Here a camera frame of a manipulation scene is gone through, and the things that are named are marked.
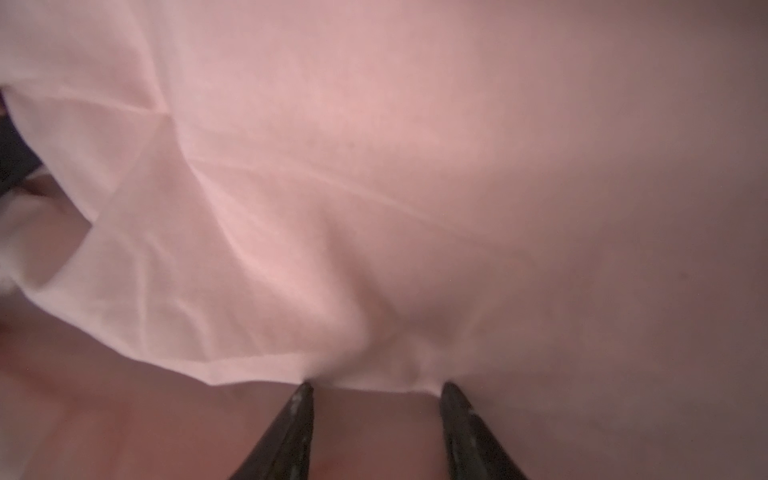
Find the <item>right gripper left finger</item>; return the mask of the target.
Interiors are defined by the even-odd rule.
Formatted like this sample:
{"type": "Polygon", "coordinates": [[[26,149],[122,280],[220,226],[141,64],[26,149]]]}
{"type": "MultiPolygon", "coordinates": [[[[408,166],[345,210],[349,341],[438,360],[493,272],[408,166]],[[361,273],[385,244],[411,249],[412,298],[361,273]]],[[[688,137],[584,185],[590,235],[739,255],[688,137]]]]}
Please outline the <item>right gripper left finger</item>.
{"type": "Polygon", "coordinates": [[[314,388],[297,387],[230,480],[307,480],[314,430],[314,388]]]}

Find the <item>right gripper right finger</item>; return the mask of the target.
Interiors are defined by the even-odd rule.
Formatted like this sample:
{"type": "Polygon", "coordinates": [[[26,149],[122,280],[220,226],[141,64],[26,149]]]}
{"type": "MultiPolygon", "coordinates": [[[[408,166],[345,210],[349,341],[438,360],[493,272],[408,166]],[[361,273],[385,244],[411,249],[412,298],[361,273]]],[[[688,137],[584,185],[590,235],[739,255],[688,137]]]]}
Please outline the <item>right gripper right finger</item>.
{"type": "Polygon", "coordinates": [[[441,390],[439,411],[453,480],[528,480],[453,382],[441,390]]]}

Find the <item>pink garment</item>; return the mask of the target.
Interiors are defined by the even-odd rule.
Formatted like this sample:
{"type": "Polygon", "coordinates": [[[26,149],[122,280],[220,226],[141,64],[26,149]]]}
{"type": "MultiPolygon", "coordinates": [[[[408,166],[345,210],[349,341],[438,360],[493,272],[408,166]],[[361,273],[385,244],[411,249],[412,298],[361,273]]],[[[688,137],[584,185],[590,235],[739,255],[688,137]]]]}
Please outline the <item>pink garment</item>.
{"type": "Polygon", "coordinates": [[[767,475],[763,1],[5,1],[1,475],[767,475]]]}

